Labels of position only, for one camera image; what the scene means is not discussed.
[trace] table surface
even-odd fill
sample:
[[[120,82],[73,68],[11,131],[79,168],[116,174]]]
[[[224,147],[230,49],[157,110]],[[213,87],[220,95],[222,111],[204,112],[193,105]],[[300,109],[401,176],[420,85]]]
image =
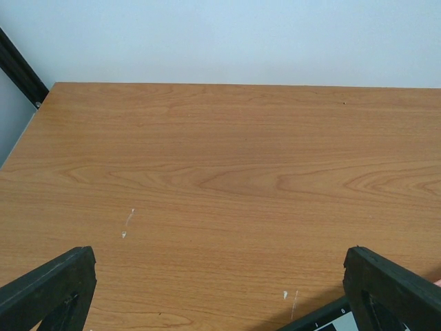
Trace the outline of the table surface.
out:
[[[440,90],[58,83],[0,172],[0,282],[91,245],[86,330],[266,331],[354,245],[435,281],[440,130]]]

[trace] wood grain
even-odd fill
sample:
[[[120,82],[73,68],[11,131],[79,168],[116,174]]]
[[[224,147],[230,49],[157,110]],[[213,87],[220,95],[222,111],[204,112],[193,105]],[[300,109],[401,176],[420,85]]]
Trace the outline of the wood grain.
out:
[[[440,128],[440,90],[58,83],[0,172],[0,282],[91,245],[85,330],[266,331],[353,245],[435,281]]]

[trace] black bracket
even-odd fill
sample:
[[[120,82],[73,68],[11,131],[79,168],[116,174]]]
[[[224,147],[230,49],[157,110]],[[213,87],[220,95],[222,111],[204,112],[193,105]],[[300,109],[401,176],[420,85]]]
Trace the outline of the black bracket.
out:
[[[2,331],[82,331],[95,290],[91,247],[77,247],[0,288]]]
[[[32,105],[39,108],[49,90],[1,28],[0,68],[29,99]]]

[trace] wooden table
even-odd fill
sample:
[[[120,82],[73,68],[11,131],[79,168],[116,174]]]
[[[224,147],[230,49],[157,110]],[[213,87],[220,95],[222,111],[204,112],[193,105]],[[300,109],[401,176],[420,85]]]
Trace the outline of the wooden table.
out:
[[[435,281],[440,130],[440,90],[58,83],[0,172],[0,282],[91,245],[86,330],[265,331],[354,245]]]

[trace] black metal frame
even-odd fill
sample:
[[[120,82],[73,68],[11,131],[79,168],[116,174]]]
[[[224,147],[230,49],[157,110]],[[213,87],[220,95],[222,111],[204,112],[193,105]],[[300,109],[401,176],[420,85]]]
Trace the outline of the black metal frame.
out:
[[[441,330],[441,288],[363,247],[350,248],[343,286],[359,331]]]
[[[82,331],[96,285],[91,247],[77,247],[0,288],[2,331]]]
[[[39,108],[49,90],[1,28],[0,68],[29,99],[32,105]]]

